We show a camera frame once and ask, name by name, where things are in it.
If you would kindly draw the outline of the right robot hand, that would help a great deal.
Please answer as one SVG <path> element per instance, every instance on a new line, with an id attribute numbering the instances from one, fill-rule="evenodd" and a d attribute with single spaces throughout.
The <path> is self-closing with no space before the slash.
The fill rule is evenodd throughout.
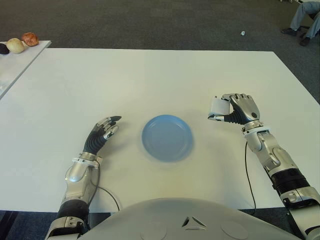
<path id="1" fill-rule="evenodd" d="M 229 93 L 214 96 L 207 117 L 212 121 L 245 125 L 260 120 L 260 111 L 250 95 Z"/>

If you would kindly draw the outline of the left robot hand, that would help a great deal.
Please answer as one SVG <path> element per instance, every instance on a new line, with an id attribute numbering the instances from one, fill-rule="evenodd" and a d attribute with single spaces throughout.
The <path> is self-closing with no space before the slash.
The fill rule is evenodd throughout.
<path id="1" fill-rule="evenodd" d="M 109 116 L 98 121 L 89 133 L 84 143 L 83 152 L 96 155 L 105 143 L 119 129 L 116 125 L 122 116 Z"/>

